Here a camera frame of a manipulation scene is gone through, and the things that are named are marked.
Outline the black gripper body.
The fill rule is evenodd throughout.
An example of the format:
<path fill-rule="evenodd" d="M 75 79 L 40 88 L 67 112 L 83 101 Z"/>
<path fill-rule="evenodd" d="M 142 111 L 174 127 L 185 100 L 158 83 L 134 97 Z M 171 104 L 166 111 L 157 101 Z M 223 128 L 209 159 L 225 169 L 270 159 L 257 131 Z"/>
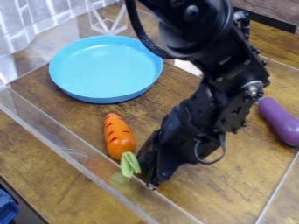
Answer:
<path fill-rule="evenodd" d="M 175 106 L 159 129 L 158 176 L 167 181 L 185 164 L 213 164 L 206 157 L 222 145 L 214 127 L 218 105 L 209 96 L 193 96 Z"/>

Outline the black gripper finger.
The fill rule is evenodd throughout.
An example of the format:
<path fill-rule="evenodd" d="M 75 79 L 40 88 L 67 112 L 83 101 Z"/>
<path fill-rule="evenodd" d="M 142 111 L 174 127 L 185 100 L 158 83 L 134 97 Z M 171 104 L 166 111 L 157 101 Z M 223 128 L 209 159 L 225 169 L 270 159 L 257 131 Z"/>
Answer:
<path fill-rule="evenodd" d="M 138 152 L 138 162 L 143 174 L 150 179 L 158 177 L 158 153 L 159 153 L 159 130 L 157 130 L 145 142 Z"/>
<path fill-rule="evenodd" d="M 147 170 L 147 182 L 146 186 L 150 190 L 155 190 L 159 187 L 161 179 L 158 176 L 157 164 L 151 164 Z"/>

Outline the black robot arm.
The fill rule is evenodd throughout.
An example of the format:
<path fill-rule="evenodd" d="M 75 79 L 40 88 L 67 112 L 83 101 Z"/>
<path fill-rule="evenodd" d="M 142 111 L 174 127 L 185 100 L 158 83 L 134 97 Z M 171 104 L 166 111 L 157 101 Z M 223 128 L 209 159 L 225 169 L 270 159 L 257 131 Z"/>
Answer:
<path fill-rule="evenodd" d="M 155 189 L 185 164 L 209 164 L 226 134 L 247 126 L 250 108 L 270 84 L 266 62 L 249 43 L 250 19 L 230 0 L 139 0 L 161 20 L 165 50 L 203 72 L 193 96 L 177 105 L 138 153 Z"/>

